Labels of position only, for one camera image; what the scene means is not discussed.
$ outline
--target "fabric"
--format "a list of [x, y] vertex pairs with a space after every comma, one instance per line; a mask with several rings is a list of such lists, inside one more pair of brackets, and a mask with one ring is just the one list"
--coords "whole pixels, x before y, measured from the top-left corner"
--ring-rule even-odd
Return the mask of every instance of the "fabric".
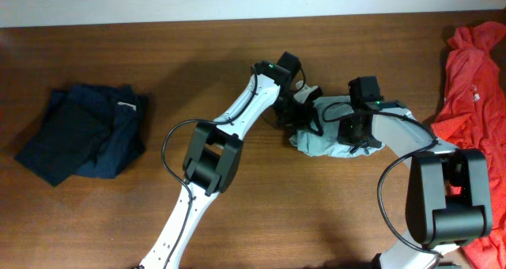
[[109, 134], [103, 122], [66, 101], [15, 159], [56, 186], [92, 158]]
[[[319, 118], [322, 117], [323, 109], [334, 102], [349, 102], [349, 96], [320, 97], [314, 100]], [[337, 118], [348, 115], [352, 112], [353, 109], [351, 106], [344, 104], [342, 106], [330, 108], [327, 111], [326, 116], [327, 118]], [[328, 155], [330, 157], [357, 157], [360, 155], [370, 155], [375, 151], [380, 150], [373, 147], [361, 147], [357, 150], [357, 152], [350, 153], [349, 151], [353, 148], [353, 146], [338, 143], [339, 122], [325, 123], [321, 121], [321, 124], [323, 128], [323, 136], [319, 137], [318, 135], [306, 130], [297, 130], [297, 133], [290, 137], [290, 143], [292, 143], [292, 145], [299, 151], [302, 151], [312, 157], [322, 155]], [[311, 127], [316, 128], [314, 122], [311, 122]]]
[[[61, 172], [59, 168], [56, 168], [51, 172], [52, 176], [59, 176], [64, 173], [63, 179], [70, 174], [114, 178], [145, 151], [139, 136], [139, 127], [144, 118], [147, 98], [136, 95], [130, 86], [112, 88], [108, 86], [74, 85], [68, 92], [53, 90], [49, 108], [43, 119], [43, 129], [52, 128], [51, 121], [62, 109], [68, 108], [69, 104], [77, 106], [76, 108], [79, 108], [81, 112], [79, 116], [64, 116], [61, 121], [89, 127], [95, 125], [89, 122], [92, 118], [102, 123], [107, 130], [107, 135], [98, 145], [93, 144], [93, 147], [85, 145], [86, 147], [83, 150], [89, 150], [89, 153], [86, 159], [79, 161], [78, 165], [66, 165], [65, 172]], [[73, 136], [81, 135], [80, 130], [68, 129], [65, 132], [69, 137], [68, 142], [72, 142], [70, 138]], [[66, 143], [59, 137], [55, 137], [52, 142], [55, 146]], [[40, 150], [34, 150], [30, 154], [36, 160], [39, 159], [38, 157], [45, 156]], [[72, 153], [69, 153], [67, 159], [73, 158], [72, 155]]]
[[432, 129], [460, 148], [478, 148], [486, 156], [493, 209], [493, 230], [463, 248], [475, 268], [506, 267], [506, 100], [499, 67], [490, 50], [506, 35], [506, 26], [487, 22], [458, 28], [448, 43], [445, 103]]
[[115, 178], [130, 162], [144, 153], [139, 127], [147, 107], [147, 97], [136, 95], [128, 85], [121, 88], [74, 85], [68, 93], [53, 92], [48, 112], [52, 112], [63, 97], [78, 102], [88, 112], [108, 121], [111, 128], [108, 140], [100, 146], [93, 159], [85, 162], [75, 174]]

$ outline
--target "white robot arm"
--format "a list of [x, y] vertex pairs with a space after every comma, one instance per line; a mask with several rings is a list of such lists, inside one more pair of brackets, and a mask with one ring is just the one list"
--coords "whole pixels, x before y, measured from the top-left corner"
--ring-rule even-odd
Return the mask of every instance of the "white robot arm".
[[[316, 120], [319, 126], [312, 104], [297, 103], [289, 91], [299, 69], [298, 58], [288, 53], [277, 64], [257, 63], [247, 88], [232, 106], [214, 123], [197, 125], [183, 163], [186, 185], [157, 242], [136, 268], [179, 267], [200, 218], [219, 193], [227, 190], [236, 174], [244, 136], [268, 107], [272, 106], [278, 117], [283, 116], [280, 121], [284, 125], [308, 126]], [[341, 120], [338, 141], [362, 147], [382, 142], [399, 157], [435, 143], [435, 137], [409, 122], [414, 117], [406, 106], [397, 101], [384, 102], [376, 86], [376, 78], [358, 78], [349, 83], [351, 105], [356, 113], [336, 119]], [[320, 128], [310, 131], [322, 134]], [[408, 230], [392, 248], [375, 257], [374, 268], [434, 267], [438, 262], [434, 253], [442, 256], [487, 235], [492, 228], [483, 155], [479, 151], [458, 150], [440, 139], [436, 142], [430, 152], [413, 155], [413, 161], [411, 157], [404, 160], [411, 171], [406, 202]], [[213, 144], [223, 149], [221, 155], [206, 147]], [[461, 197], [445, 196], [444, 180], [448, 179], [463, 187]], [[425, 248], [425, 252], [412, 249], [402, 238], [417, 248]]]

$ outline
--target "navy blue cloth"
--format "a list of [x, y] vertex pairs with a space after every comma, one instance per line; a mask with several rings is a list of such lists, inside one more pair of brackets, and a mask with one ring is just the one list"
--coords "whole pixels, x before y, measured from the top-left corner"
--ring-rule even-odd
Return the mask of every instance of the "navy blue cloth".
[[[102, 139], [98, 147], [90, 151], [85, 161], [80, 161], [81, 163], [73, 168], [73, 174], [115, 178], [130, 162], [145, 151], [139, 128], [147, 103], [147, 97], [136, 95], [128, 85], [121, 88], [73, 85], [68, 92], [60, 90], [51, 92], [49, 108], [43, 119], [43, 128], [53, 120], [60, 109], [66, 108], [68, 104], [76, 104], [85, 112], [85, 116], [81, 114], [80, 117], [94, 118], [96, 122], [100, 122], [107, 128], [108, 135]], [[79, 123], [79, 118], [69, 119]]]
[[56, 186], [93, 158], [109, 128], [72, 101], [55, 109], [15, 159]]

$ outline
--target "wooden table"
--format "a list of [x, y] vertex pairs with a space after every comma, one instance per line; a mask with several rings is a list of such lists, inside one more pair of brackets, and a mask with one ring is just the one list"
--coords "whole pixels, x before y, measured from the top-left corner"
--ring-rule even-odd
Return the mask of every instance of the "wooden table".
[[[8, 268], [128, 268], [149, 251], [180, 186], [163, 169], [166, 132], [184, 119], [212, 119], [242, 92], [249, 66], [299, 55], [309, 85], [328, 96], [375, 74], [387, 99], [430, 122], [441, 104], [445, 39], [455, 27], [506, 21], [504, 11], [294, 19], [88, 25], [0, 30], [0, 262]], [[506, 68], [506, 45], [493, 52]], [[504, 73], [501, 82], [506, 83]], [[12, 156], [34, 135], [50, 90], [74, 83], [130, 84], [150, 95], [147, 151], [114, 180], [72, 176], [52, 188]], [[170, 141], [180, 169], [193, 127]], [[183, 255], [191, 268], [316, 268], [369, 261], [393, 245], [376, 183], [395, 159], [309, 157], [262, 120], [250, 129], [235, 180], [201, 220]], [[406, 228], [408, 172], [384, 192]], [[464, 262], [458, 253], [448, 260]]]

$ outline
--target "gray cloth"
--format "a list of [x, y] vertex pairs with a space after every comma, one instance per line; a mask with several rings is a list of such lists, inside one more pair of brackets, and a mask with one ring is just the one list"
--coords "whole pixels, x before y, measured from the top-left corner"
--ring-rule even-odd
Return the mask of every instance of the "gray cloth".
[[[339, 97], [320, 97], [315, 101], [315, 108], [318, 110], [319, 118], [322, 118], [323, 109], [334, 102], [349, 102], [349, 96]], [[330, 108], [326, 115], [327, 119], [338, 118], [340, 116], [348, 115], [353, 113], [351, 106], [347, 104], [338, 105]], [[357, 157], [360, 155], [370, 155], [377, 150], [377, 148], [367, 147], [359, 148], [357, 152], [351, 154], [349, 151], [353, 148], [352, 146], [342, 145], [338, 143], [338, 131], [339, 122], [324, 123], [321, 119], [323, 127], [323, 136], [319, 137], [316, 134], [310, 133], [306, 130], [298, 130], [296, 135], [293, 135], [289, 140], [293, 146], [299, 151], [309, 156], [322, 156], [328, 155], [330, 157]], [[314, 122], [311, 122], [311, 126], [316, 129]]]

